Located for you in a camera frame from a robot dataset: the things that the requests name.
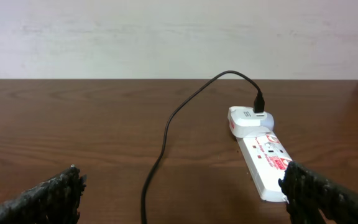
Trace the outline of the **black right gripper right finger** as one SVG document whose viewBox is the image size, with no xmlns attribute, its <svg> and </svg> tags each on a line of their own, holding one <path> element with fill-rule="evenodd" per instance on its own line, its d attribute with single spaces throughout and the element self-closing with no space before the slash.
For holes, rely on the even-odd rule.
<svg viewBox="0 0 358 224">
<path fill-rule="evenodd" d="M 358 224 L 358 194 L 291 161 L 278 180 L 292 224 Z"/>
</svg>

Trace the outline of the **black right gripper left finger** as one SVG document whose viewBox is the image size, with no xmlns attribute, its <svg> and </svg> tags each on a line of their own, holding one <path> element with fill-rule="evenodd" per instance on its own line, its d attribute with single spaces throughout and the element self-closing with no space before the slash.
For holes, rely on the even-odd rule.
<svg viewBox="0 0 358 224">
<path fill-rule="evenodd" d="M 0 204 L 0 224 L 76 224 L 85 176 L 74 165 Z"/>
</svg>

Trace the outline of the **white power strip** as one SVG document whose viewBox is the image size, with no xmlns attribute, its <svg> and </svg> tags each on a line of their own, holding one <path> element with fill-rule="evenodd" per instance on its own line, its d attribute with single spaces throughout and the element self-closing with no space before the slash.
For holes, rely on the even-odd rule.
<svg viewBox="0 0 358 224">
<path fill-rule="evenodd" d="M 286 202 L 287 197 L 278 181 L 284 178 L 292 158 L 275 133 L 257 133 L 238 138 L 237 142 L 260 198 L 268 202 Z"/>
</svg>

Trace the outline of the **white USB charger plug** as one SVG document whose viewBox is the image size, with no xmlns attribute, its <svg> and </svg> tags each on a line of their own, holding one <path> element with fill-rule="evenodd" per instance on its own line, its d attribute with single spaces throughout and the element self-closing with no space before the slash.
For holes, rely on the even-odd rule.
<svg viewBox="0 0 358 224">
<path fill-rule="evenodd" d="M 275 123 L 270 113 L 255 113 L 253 108 L 246 106 L 230 107 L 227 118 L 229 128 L 237 138 L 246 138 L 252 133 L 273 131 Z"/>
</svg>

